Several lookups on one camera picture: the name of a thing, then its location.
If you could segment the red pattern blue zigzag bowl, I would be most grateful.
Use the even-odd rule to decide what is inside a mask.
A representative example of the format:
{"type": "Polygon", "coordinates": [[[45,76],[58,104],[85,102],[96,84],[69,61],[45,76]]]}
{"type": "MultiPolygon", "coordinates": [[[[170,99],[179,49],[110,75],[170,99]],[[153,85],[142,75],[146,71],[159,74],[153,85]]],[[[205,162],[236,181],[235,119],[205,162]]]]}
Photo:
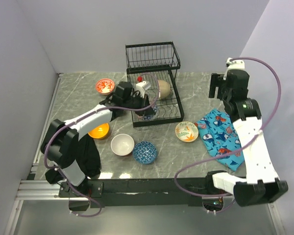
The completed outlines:
{"type": "Polygon", "coordinates": [[[158,107],[157,107],[157,104],[156,103],[152,106],[152,110],[153,110],[153,113],[152,114],[147,115],[147,116],[141,116],[141,117],[139,117],[139,121],[149,121],[149,120],[154,119],[155,115],[158,112],[158,107]]]}

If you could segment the beige bowl white inside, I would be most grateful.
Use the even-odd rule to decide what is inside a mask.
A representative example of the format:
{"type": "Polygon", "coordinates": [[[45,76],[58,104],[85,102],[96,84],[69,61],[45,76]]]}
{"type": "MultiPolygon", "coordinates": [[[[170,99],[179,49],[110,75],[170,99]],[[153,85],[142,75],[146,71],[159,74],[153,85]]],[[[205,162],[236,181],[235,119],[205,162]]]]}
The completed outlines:
{"type": "Polygon", "coordinates": [[[158,80],[159,99],[165,99],[171,94],[171,86],[167,81],[158,80]]]}

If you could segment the cream floral seahorse bowl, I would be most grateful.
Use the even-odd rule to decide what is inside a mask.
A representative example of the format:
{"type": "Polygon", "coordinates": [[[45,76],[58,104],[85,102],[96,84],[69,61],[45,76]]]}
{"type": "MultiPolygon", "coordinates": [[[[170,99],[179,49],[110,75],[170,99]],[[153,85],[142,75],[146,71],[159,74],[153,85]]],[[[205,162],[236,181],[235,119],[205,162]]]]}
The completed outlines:
{"type": "Polygon", "coordinates": [[[189,121],[183,121],[176,125],[175,134],[183,142],[193,142],[199,136],[198,128],[189,121]]]}

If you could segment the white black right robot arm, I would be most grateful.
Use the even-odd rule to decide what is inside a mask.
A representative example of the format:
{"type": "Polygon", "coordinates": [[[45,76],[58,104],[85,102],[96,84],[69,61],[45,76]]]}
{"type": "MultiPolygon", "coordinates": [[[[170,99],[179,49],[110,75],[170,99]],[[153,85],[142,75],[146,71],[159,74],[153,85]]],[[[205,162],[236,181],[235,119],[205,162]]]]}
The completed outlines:
{"type": "Polygon", "coordinates": [[[245,159],[246,176],[225,171],[207,173],[205,189],[210,195],[223,190],[234,196],[241,207],[268,204],[285,194],[289,187],[280,180],[271,162],[262,131],[262,118],[256,100],[247,97],[249,75],[233,69],[211,75],[209,97],[223,101],[225,111],[238,134],[245,159]]]}

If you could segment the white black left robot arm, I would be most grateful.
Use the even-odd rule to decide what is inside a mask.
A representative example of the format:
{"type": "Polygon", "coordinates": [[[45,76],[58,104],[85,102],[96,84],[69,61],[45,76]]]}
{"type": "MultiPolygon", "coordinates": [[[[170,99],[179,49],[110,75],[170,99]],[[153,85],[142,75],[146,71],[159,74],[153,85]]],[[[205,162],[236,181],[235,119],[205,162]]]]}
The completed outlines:
{"type": "Polygon", "coordinates": [[[120,117],[125,110],[139,116],[153,115],[146,94],[150,87],[147,81],[136,85],[120,82],[114,92],[90,111],[67,121],[53,120],[41,145],[44,161],[53,162],[47,166],[46,180],[55,184],[67,179],[72,193],[84,196],[88,191],[87,179],[99,176],[101,170],[100,155],[89,132],[120,117]]]}

